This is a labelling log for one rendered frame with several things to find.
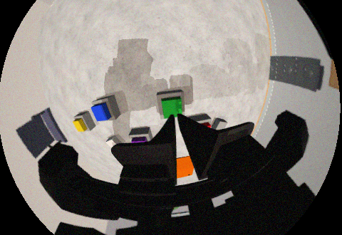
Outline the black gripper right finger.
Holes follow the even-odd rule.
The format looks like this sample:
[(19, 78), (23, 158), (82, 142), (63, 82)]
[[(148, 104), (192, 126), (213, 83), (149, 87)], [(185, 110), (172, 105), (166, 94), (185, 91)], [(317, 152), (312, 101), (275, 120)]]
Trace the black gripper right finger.
[(223, 130), (213, 130), (182, 113), (177, 113), (177, 121), (192, 165), (196, 170), (197, 180), (208, 178), (206, 172), (210, 169), (219, 147), (243, 136), (251, 135), (254, 129), (253, 122), (245, 122)]

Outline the red button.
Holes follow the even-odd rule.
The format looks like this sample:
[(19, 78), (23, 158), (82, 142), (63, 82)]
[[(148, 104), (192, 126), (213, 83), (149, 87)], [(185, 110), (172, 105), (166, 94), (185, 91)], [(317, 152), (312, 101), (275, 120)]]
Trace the red button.
[(196, 121), (197, 123), (203, 124), (206, 127), (211, 127), (212, 119), (209, 117), (209, 115), (192, 115), (189, 116), (190, 119)]

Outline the green button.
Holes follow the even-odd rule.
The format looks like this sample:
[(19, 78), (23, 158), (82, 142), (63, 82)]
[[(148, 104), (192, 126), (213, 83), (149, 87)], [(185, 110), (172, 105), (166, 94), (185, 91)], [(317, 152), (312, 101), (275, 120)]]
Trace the green button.
[(177, 113), (185, 115), (185, 92), (183, 90), (166, 90), (157, 93), (157, 107), (159, 108), (160, 119), (169, 118)]

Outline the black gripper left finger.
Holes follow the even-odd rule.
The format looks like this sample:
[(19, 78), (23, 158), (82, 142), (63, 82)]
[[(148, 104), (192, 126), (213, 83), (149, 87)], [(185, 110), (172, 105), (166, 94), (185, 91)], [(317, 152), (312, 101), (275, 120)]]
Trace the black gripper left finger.
[(166, 164), (171, 178), (177, 186), (177, 136), (175, 116), (163, 124), (162, 129), (149, 142), (119, 143), (111, 147), (111, 152), (123, 166)]

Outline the purple button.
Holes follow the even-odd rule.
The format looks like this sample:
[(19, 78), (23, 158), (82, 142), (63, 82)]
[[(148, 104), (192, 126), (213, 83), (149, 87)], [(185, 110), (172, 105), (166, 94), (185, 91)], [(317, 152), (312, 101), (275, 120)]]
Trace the purple button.
[(150, 127), (138, 127), (137, 129), (131, 129), (129, 133), (131, 143), (136, 142), (149, 142), (152, 140), (152, 133)]

